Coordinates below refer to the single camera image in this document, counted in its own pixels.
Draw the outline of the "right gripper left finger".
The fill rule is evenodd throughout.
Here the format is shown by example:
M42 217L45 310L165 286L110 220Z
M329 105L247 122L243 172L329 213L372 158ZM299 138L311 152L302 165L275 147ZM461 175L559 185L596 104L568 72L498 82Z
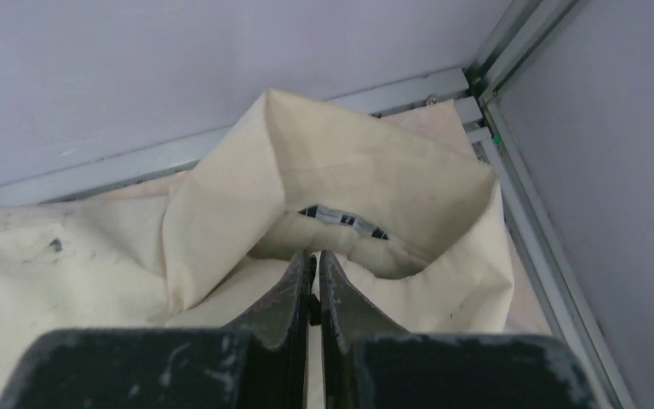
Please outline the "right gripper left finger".
M217 327L64 329L22 355L0 408L303 408L316 258Z

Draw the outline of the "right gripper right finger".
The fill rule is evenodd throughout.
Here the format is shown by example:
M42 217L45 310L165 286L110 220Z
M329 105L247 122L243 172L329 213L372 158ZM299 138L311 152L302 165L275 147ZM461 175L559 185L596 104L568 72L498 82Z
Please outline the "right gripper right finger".
M318 261L328 408L595 408L570 349L552 337L414 333Z

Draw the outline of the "cream zip-up jacket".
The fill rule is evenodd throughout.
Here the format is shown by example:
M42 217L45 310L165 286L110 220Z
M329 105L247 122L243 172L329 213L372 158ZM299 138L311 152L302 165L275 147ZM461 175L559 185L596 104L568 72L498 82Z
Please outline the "cream zip-up jacket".
M0 208L0 394L59 328L224 325L300 250L414 332L549 334L496 172L359 112L270 89L166 193Z

